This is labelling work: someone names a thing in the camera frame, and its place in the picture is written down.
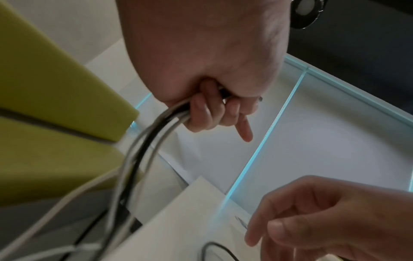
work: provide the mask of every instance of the white cable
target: white cable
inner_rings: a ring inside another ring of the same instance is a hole
[[[54,256],[54,255],[60,255],[60,254],[65,254],[65,253],[78,252],[78,251],[95,251],[100,248],[101,248],[100,244],[97,244],[97,243],[83,244],[79,246],[61,246],[61,247],[41,251],[38,253],[34,253],[31,255],[27,255],[22,258],[15,259],[13,261],[36,261],[36,260]]]
[[[161,120],[165,119],[166,117],[168,117],[176,108],[178,108],[179,106],[188,103],[190,101],[190,98],[183,100],[177,104],[175,104],[174,106],[170,107],[168,110],[165,110],[163,113],[161,113],[161,115],[159,115],[156,120],[154,121],[154,123],[152,125],[150,125],[148,128],[144,129],[139,135],[138,137],[133,141],[132,145],[130,146],[126,156],[125,156],[125,160],[123,161],[123,165],[120,169],[120,175],[117,178],[117,182],[116,182],[116,186],[114,189],[114,193],[112,195],[112,199],[111,199],[111,204],[109,207],[109,212],[108,212],[108,218],[106,220],[106,226],[105,226],[105,234],[108,235],[108,233],[112,230],[114,224],[115,224],[115,217],[116,217],[116,213],[117,213],[117,207],[120,201],[120,195],[122,194],[122,190],[123,190],[123,184],[125,183],[125,179],[128,176],[128,168],[127,166],[129,166],[130,162],[131,162],[131,154],[133,149],[135,148],[135,146],[138,144],[138,142],[148,133],[150,132],[154,126],[156,126]]]
[[[133,224],[135,220],[134,213],[139,205],[139,199],[142,194],[143,188],[145,186],[145,182],[148,179],[149,176],[149,171],[152,167],[152,163],[162,145],[162,143],[168,138],[168,136],[182,123],[186,122],[190,118],[190,115],[188,112],[184,112],[183,116],[180,120],[178,120],[176,123],[174,123],[166,132],[165,134],[159,139],[159,142],[156,144],[154,150],[152,151],[151,157],[149,158],[149,161],[146,165],[145,173],[144,176],[141,180],[141,185],[140,189],[135,188],[133,194],[132,194],[132,201],[130,203],[130,215],[128,219],[125,221],[125,223],[122,225],[122,227],[119,229],[119,232],[116,234],[116,236],[113,238],[112,242],[109,244],[107,250],[105,253],[110,253],[114,248],[116,248],[122,241],[125,239],[126,235],[128,234],[130,226]]]
[[[71,191],[69,194],[64,196],[59,202],[57,202],[39,221],[27,229],[18,238],[13,240],[9,245],[0,251],[0,261],[8,257],[19,247],[21,247],[25,242],[27,242],[35,233],[42,229],[52,218],[54,218],[65,206],[67,206],[72,200],[90,190],[93,187],[113,178],[118,175],[118,171],[112,170],[106,174],[103,174],[85,184],[78,187],[77,189]]]

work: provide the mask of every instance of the dark background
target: dark background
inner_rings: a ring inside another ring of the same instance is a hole
[[[288,53],[413,114],[413,0],[329,0]]]

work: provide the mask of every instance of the bundle of cables held in hand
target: bundle of cables held in hand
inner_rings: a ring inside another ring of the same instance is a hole
[[[225,90],[221,89],[222,99],[228,99],[231,94]],[[99,176],[84,185],[78,187],[74,191],[63,197],[56,205],[54,205],[39,221],[37,221],[33,226],[26,230],[22,235],[12,241],[9,245],[0,251],[0,261],[9,257],[12,253],[18,250],[22,245],[24,245],[32,236],[39,232],[52,218],[54,218],[65,206],[67,206],[72,200],[85,193],[86,191],[92,189],[99,184],[114,178],[117,176],[117,184],[114,189],[113,197],[108,211],[108,218],[105,227],[105,234],[101,245],[93,244],[91,246],[79,245],[79,246],[64,246],[61,248],[50,249],[33,255],[29,255],[20,258],[20,261],[34,261],[39,260],[51,255],[59,255],[64,253],[76,252],[76,251],[92,251],[97,250],[97,253],[93,257],[93,261],[100,260],[103,256],[110,253],[115,249],[127,236],[129,228],[132,226],[135,218],[133,215],[129,215],[128,218],[123,221],[120,218],[121,212],[117,211],[120,201],[123,198],[122,204],[133,213],[137,209],[139,204],[139,197],[142,192],[142,188],[145,186],[145,182],[148,177],[149,170],[154,161],[157,152],[159,151],[162,143],[165,139],[182,123],[186,122],[190,118],[189,113],[190,105],[189,100],[183,101],[168,110],[164,111],[154,123],[142,131],[139,136],[134,140],[131,147],[129,148],[123,165],[118,172],[112,171]],[[165,128],[172,120],[177,118],[178,120],[172,124],[172,126],[166,130],[166,132],[159,139],[152,154],[146,165],[144,176],[140,181],[141,189],[133,189],[135,181],[137,180],[138,170],[142,159],[145,156],[148,148],[151,146],[152,142],[155,140],[156,136],[160,131]],[[137,149],[140,140],[143,140],[141,146]]]

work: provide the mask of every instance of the white table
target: white table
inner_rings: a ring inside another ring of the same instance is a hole
[[[226,246],[240,261],[259,260],[259,246],[246,246],[246,228],[239,219],[248,223],[250,215],[200,177],[105,260],[195,261],[209,241]],[[233,261],[214,247],[207,260]]]

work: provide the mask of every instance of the green cushion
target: green cushion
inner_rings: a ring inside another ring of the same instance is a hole
[[[120,140],[138,116],[5,1],[0,34],[0,108],[110,141]]]
[[[116,148],[85,138],[5,117],[0,129],[0,206],[61,197],[123,162]]]

